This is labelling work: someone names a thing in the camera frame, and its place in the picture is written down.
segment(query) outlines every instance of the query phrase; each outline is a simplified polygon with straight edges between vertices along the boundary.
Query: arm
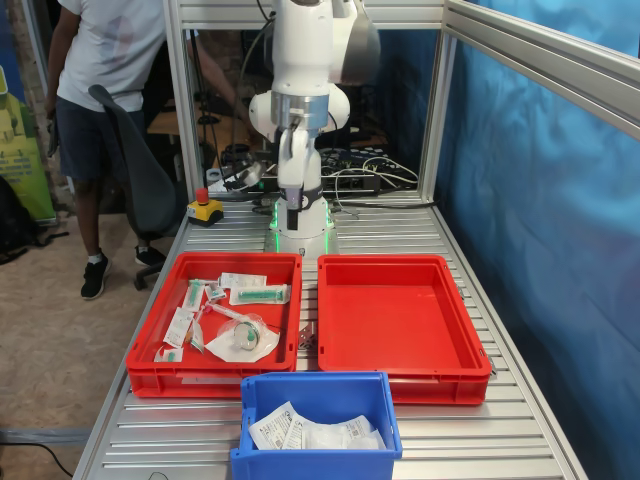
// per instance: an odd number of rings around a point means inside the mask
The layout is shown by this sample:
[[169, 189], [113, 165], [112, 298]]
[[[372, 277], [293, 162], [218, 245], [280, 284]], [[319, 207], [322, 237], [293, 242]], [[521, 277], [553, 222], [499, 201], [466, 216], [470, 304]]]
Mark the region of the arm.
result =
[[53, 31], [51, 39], [51, 49], [49, 51], [49, 84], [47, 88], [47, 118], [53, 118], [56, 110], [56, 94], [58, 92], [58, 83], [60, 74], [67, 60], [67, 53], [71, 48], [71, 42], [78, 33], [80, 26], [80, 15], [71, 13], [71, 11], [62, 7], [60, 12], [60, 20], [56, 29]]
[[[216, 89], [220, 96], [229, 105], [231, 105], [231, 107], [233, 107], [236, 101], [235, 89], [231, 86], [231, 83], [229, 83], [229, 80], [224, 74], [222, 68], [220, 68], [220, 65], [218, 65], [211, 56], [209, 56], [199, 38], [196, 38], [196, 42], [198, 46], [198, 58], [200, 60], [200, 66], [202, 67], [202, 75], [205, 80]], [[187, 42], [187, 51], [189, 52], [189, 57], [193, 60], [193, 47], [191, 46], [191, 41]], [[249, 119], [249, 111], [242, 102], [238, 104], [238, 117], [247, 126], [249, 132], [253, 134], [255, 129]]]

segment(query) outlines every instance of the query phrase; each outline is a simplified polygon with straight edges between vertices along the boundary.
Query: red plastic crate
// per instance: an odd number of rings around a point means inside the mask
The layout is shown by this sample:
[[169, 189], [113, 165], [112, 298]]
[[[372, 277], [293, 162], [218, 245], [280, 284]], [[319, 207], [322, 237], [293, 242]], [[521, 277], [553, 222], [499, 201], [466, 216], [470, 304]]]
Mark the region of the red plastic crate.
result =
[[[206, 349], [201, 354], [186, 346], [181, 363], [154, 362], [173, 314], [182, 306], [189, 279], [215, 280], [223, 272], [266, 275], [267, 285], [291, 285], [291, 300], [285, 305], [230, 307], [240, 313], [260, 315], [274, 331], [280, 328], [280, 341], [275, 350], [256, 363], [227, 363]], [[133, 393], [139, 397], [240, 398], [242, 378], [294, 371], [301, 293], [302, 258], [299, 255], [184, 253], [178, 256], [127, 355]], [[219, 303], [228, 306], [227, 299]], [[216, 337], [220, 326], [228, 320], [218, 312], [202, 316], [200, 325], [205, 344]]]
[[491, 364], [443, 258], [318, 260], [318, 365], [384, 371], [396, 403], [480, 404]]

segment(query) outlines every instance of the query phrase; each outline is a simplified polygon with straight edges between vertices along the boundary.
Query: floor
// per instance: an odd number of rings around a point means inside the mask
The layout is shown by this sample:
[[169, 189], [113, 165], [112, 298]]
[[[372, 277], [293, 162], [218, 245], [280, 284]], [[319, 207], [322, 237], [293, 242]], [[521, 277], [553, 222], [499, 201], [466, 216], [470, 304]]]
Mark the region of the floor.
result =
[[[76, 218], [56, 231], [70, 235], [0, 266], [0, 436], [7, 430], [88, 432], [151, 292], [133, 287], [140, 266], [124, 215], [100, 219], [102, 249], [113, 268], [105, 293], [91, 302], [80, 297], [86, 254]], [[171, 242], [154, 246], [166, 254]], [[52, 448], [73, 472], [82, 445]], [[68, 478], [35, 447], [0, 447], [0, 466], [5, 480]]]

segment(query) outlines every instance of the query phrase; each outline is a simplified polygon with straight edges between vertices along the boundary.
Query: white t-shirt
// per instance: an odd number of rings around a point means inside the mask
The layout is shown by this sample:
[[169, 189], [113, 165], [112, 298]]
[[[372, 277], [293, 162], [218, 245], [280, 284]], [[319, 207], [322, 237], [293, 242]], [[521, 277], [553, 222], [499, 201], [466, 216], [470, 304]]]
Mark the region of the white t-shirt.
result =
[[81, 16], [58, 96], [96, 112], [104, 111], [89, 95], [102, 85], [118, 105], [142, 109], [142, 89], [166, 40], [163, 0], [58, 0]]

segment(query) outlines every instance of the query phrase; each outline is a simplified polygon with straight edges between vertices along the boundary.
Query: aluminum table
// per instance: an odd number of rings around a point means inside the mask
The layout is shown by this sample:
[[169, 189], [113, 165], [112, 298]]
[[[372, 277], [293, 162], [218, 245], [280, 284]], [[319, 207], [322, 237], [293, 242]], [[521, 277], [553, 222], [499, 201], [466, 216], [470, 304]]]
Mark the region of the aluminum table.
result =
[[[408, 203], [420, 198], [416, 193], [396, 193], [375, 201]], [[183, 223], [136, 334], [178, 254], [263, 250], [270, 219], [253, 213], [252, 206], [225, 204], [225, 219], [209, 229]], [[495, 367], [481, 406], [396, 407], [404, 456], [396, 462], [394, 480], [585, 479], [437, 208], [352, 210], [360, 212], [359, 218], [336, 215], [340, 252], [443, 256]], [[316, 264], [304, 262], [300, 328], [305, 332], [315, 329], [316, 287]], [[297, 369], [316, 369], [316, 358], [316, 352], [300, 350]], [[73, 478], [148, 480], [159, 472], [169, 480], [231, 479], [229, 450], [239, 439], [240, 416], [238, 401], [137, 398], [123, 362]]]

